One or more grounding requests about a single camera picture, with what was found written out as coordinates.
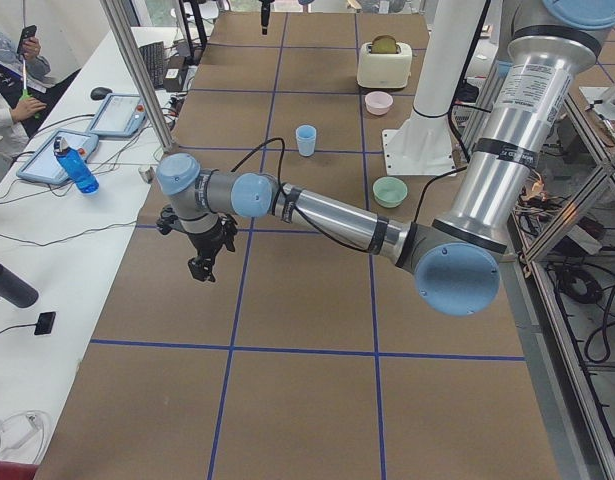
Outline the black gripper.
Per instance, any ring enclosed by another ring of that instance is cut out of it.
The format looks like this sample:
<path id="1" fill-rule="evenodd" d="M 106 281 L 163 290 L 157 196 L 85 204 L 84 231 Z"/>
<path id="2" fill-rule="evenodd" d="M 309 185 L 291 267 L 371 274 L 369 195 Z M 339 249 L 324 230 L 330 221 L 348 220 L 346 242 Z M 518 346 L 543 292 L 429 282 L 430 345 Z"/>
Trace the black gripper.
<path id="1" fill-rule="evenodd" d="M 273 0 L 260 0 L 261 3 L 261 33 L 268 34 L 271 5 Z"/>
<path id="2" fill-rule="evenodd" d="M 205 213 L 191 221 L 184 221 L 171 205 L 165 205 L 156 220 L 156 227 L 162 235 L 172 230 L 187 235 L 196 249 L 196 257 L 188 260 L 190 274 L 195 280 L 202 280 L 204 275 L 205 281 L 215 282 L 213 266 L 216 256 L 223 248 L 229 252 L 235 251 L 237 222 L 229 214 Z"/>

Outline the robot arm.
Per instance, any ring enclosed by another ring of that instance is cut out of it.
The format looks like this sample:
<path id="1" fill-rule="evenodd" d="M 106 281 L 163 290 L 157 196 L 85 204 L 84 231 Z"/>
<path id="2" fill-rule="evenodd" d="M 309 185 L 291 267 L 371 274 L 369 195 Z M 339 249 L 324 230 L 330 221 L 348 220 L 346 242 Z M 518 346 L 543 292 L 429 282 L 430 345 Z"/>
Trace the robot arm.
<path id="1" fill-rule="evenodd" d="M 597 60 L 615 25 L 615 1 L 522 1 L 511 18 L 511 65 L 476 141 L 451 208 L 430 226 L 403 224 L 284 183 L 278 176 L 221 172 L 177 153 L 156 178 L 168 205 L 159 231 L 186 234 L 192 276 L 213 279 L 232 250 L 236 218 L 272 215 L 347 248 L 389 258 L 411 273 L 422 299 L 447 315 L 488 307 L 498 293 L 505 223 L 536 165 L 575 76 Z"/>

